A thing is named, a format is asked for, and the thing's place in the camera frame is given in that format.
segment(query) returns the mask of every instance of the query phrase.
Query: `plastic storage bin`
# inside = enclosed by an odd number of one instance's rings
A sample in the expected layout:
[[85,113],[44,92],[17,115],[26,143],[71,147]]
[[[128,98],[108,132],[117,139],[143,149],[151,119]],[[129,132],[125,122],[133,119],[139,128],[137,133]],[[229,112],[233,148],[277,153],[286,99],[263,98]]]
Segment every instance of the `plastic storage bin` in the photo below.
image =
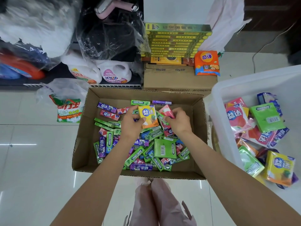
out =
[[[242,97],[248,107],[254,106],[258,104],[256,95],[262,92],[271,92],[278,97],[285,125],[290,131],[275,148],[282,154],[296,158],[294,172],[301,178],[301,65],[222,81],[212,88],[213,100],[209,104],[209,113],[221,153],[227,160],[243,169],[224,103]],[[289,189],[300,187],[299,181]]]

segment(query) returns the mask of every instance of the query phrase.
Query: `cardboard box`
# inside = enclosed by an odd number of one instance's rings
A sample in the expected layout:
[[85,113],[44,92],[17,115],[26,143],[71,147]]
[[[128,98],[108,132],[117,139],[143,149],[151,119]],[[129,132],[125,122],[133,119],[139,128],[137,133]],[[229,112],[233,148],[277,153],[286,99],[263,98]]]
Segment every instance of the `cardboard box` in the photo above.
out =
[[217,76],[196,76],[194,67],[145,64],[144,90],[187,92],[204,97],[216,83]]
[[[97,104],[103,102],[116,108],[125,108],[130,105],[132,99],[170,101],[173,103],[173,105],[171,105],[172,109],[182,107],[190,117],[193,132],[207,143],[205,107],[201,95],[135,89],[90,88],[74,146],[72,159],[73,170],[93,172],[98,166],[93,143],[99,140],[100,135],[98,133],[99,127],[94,125],[94,118],[100,118],[105,121],[109,121],[109,118],[99,115],[100,108],[97,108]],[[159,110],[163,106],[156,105],[155,107],[156,110]],[[157,169],[153,171],[122,170],[121,175],[174,179],[205,179],[192,156],[190,156],[189,160],[172,165],[171,172],[160,172]]]

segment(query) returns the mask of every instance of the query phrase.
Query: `pink handle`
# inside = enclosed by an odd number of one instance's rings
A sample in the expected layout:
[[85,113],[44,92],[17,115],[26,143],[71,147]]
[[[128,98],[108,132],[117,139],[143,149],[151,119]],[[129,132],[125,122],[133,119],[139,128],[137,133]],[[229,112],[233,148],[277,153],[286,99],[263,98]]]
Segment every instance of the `pink handle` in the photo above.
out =
[[118,0],[113,1],[113,4],[117,8],[124,9],[124,10],[130,11],[130,12],[132,11],[132,7],[134,5],[132,3],[128,3],[128,2],[124,2],[124,1],[118,1]]

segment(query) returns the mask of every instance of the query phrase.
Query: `shelf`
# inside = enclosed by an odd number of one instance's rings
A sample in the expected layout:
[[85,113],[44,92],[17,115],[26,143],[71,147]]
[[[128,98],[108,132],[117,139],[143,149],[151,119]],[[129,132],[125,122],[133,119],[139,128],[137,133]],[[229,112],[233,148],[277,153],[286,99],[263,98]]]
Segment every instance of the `shelf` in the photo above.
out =
[[[75,78],[69,71],[68,66],[60,63],[50,71],[45,71],[46,77],[40,80],[29,79],[22,76],[20,79],[0,79],[0,89],[15,89],[15,90],[37,90],[42,87],[41,83],[48,84],[55,78]],[[114,88],[141,88],[141,78],[136,75],[132,75],[132,79],[125,84],[112,84],[104,79],[98,85],[92,85],[92,87],[114,87]]]

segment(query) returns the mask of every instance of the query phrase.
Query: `pink pants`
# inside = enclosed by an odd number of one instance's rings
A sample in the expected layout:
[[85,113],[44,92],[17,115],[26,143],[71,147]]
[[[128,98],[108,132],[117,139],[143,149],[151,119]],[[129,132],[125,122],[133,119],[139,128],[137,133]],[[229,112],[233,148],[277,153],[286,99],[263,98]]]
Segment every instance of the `pink pants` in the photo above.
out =
[[197,225],[184,202],[182,205],[188,217],[183,213],[167,183],[161,178],[154,178],[150,185],[141,185],[136,189],[132,218],[130,223],[128,221],[124,225]]

